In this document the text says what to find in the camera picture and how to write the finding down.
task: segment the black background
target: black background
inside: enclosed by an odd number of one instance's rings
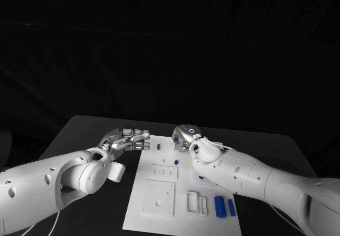
[[[338,9],[331,0],[1,2],[5,166],[37,160],[86,115],[288,135],[316,174],[338,177]]]

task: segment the white cable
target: white cable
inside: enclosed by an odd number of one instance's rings
[[[59,217],[59,213],[60,212],[57,212],[57,216],[56,216],[56,219],[54,219],[54,225],[56,225],[56,221],[57,221],[57,217]],[[27,229],[27,231],[23,233],[23,235],[21,236],[24,236],[25,235],[25,233],[30,231],[30,229],[33,228],[33,226]]]
[[[218,144],[213,143],[211,141],[208,141],[207,137],[204,137],[204,140],[206,140],[210,144],[214,144],[216,146],[220,146],[220,147],[223,147],[223,148],[227,148],[227,149],[230,149],[230,150],[234,150],[233,148],[230,148],[230,147],[227,147],[227,146],[223,146],[223,145],[218,145]]]
[[[278,213],[278,215],[280,216],[280,218],[288,222],[288,224],[305,235],[305,233],[302,232],[302,230],[283,218],[283,216]]]

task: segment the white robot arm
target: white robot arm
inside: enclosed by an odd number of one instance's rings
[[[177,126],[171,139],[180,152],[188,150],[197,175],[233,194],[276,207],[305,235],[340,235],[340,179],[293,175],[229,147],[220,150],[194,125]]]
[[[93,194],[106,178],[119,182],[123,150],[148,150],[146,130],[115,129],[97,147],[20,165],[0,173],[0,236],[30,227],[74,200]]]

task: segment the table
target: table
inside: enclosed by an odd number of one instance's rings
[[[102,136],[115,128],[144,129],[149,130],[151,135],[171,136],[174,127],[180,124],[74,116],[66,123],[38,160],[95,147]],[[273,168],[303,177],[316,177],[291,137],[216,128],[198,128],[210,140],[233,147]],[[158,235],[122,230],[139,152],[126,151],[118,158],[118,162],[126,167],[121,182],[113,183],[106,180],[95,194],[76,200],[60,211],[50,236]],[[242,236],[302,235],[262,201],[234,195],[234,204]],[[56,214],[36,224],[25,236],[47,236],[54,219]],[[24,231],[21,230],[10,235],[20,236]]]

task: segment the blue cylinder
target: blue cylinder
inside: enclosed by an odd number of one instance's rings
[[[216,217],[217,218],[224,218],[226,213],[224,213],[224,200],[223,200],[223,197],[217,196],[213,199],[214,199]]]
[[[231,199],[227,199],[229,209],[230,209],[230,215],[234,216],[234,209],[231,204]]]

